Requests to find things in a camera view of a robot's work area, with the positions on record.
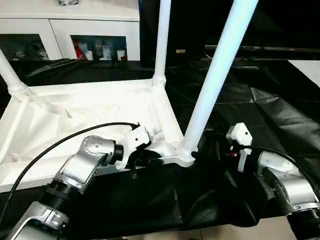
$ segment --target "black cylindrical joint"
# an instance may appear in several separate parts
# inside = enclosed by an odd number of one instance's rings
[[[38,202],[68,215],[79,195],[79,190],[76,187],[53,180],[46,185]]]
[[[320,208],[293,212],[286,218],[297,240],[320,239]]]
[[[114,145],[114,154],[113,157],[111,159],[111,161],[109,162],[109,164],[115,164],[116,161],[122,161],[124,157],[124,146],[120,145],[120,144],[115,144]]]

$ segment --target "white plastic table frame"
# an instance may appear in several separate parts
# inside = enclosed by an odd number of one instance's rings
[[[258,1],[259,0],[233,1],[229,16],[222,31],[218,46],[211,61],[208,73],[205,77],[201,92],[199,94],[196,106],[194,108],[184,137],[182,136],[181,130],[174,116],[164,88],[164,85],[166,83],[165,66],[171,0],[160,1],[155,72],[151,79],[122,82],[95,82],[28,87],[20,81],[1,50],[0,74],[8,86],[8,92],[12,95],[11,100],[18,102],[20,101],[22,103],[26,101],[26,98],[36,99],[39,96],[51,96],[57,94],[57,91],[59,92],[59,94],[65,95],[72,94],[73,91],[76,91],[77,89],[81,89],[81,91],[85,89],[88,96],[96,96],[97,94],[95,92],[90,91],[96,91],[97,88],[110,88],[111,86],[116,89],[125,90],[128,90],[133,86],[133,88],[136,90],[149,86],[151,89],[150,91],[157,96],[156,103],[161,105],[157,108],[159,108],[161,112],[164,112],[164,116],[162,116],[162,119],[158,119],[158,121],[161,122],[160,125],[163,132],[162,134],[160,134],[160,136],[154,136],[153,141],[155,142],[155,144],[152,148],[156,151],[161,152],[165,163],[176,163],[182,167],[189,167],[194,163],[195,160],[191,156],[191,153],[198,150],[197,145],[199,143],[200,137],[209,119],[210,113],[216,103],[217,97],[230,70],[231,64],[238,51],[238,48],[247,30]],[[44,102],[41,102],[41,106],[43,106],[47,111],[61,111],[61,109],[52,107],[51,105],[46,105],[46,103]],[[19,109],[16,110],[16,113],[14,114],[20,114]],[[3,124],[6,125],[7,128],[12,128],[12,125],[14,124],[22,124],[13,121],[8,125],[8,122],[2,121],[3,118],[4,117],[2,117],[2,119],[0,120],[0,128]],[[6,143],[6,145],[8,146],[12,144],[12,141],[13,139],[2,140],[2,142]],[[3,158],[3,156],[1,156],[0,150],[0,163],[3,161],[1,157]],[[30,186],[35,187],[35,185],[43,184],[45,181],[40,181],[37,184],[35,182],[36,181],[34,180],[32,184],[30,183],[28,185],[27,183],[25,183],[25,185],[23,185],[22,181],[22,187],[20,188],[27,188]],[[8,184],[6,185],[6,187],[1,188],[0,178],[0,192],[8,191],[10,189],[10,186],[11,185]]]

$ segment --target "shelf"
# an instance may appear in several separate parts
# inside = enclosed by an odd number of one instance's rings
[[[82,0],[60,6],[58,0],[0,0],[0,19],[81,19],[139,22],[138,0]]]

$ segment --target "white cabinet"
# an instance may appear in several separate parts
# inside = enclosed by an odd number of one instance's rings
[[[48,19],[0,19],[0,48],[8,60],[61,59]]]
[[[8,60],[56,60],[77,59],[85,46],[94,60],[138,61],[139,21],[138,0],[0,0],[0,49]]]
[[[140,60],[139,22],[100,20],[50,20],[62,56],[77,59],[74,41],[86,44],[93,58],[103,58],[102,46],[110,43],[113,55],[124,50],[129,61]]]

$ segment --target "wrinkled black cloth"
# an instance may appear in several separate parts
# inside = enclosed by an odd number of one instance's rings
[[[154,73],[152,66],[138,62],[63,59],[12,65],[29,86],[146,79]],[[183,133],[208,67],[209,62],[195,61],[166,69],[165,89]],[[0,82],[3,112],[10,96]],[[202,135],[195,164],[139,169],[136,180],[130,172],[96,177],[75,206],[67,234],[75,239],[102,239],[222,224],[249,227],[260,218],[278,216],[272,191],[253,174],[226,169],[219,161],[223,157],[219,144],[231,125],[243,122],[254,146],[287,153],[319,181],[319,109],[319,87],[288,61],[235,61]],[[3,233],[40,190],[16,192]],[[0,194],[1,206],[6,197],[7,193]]]

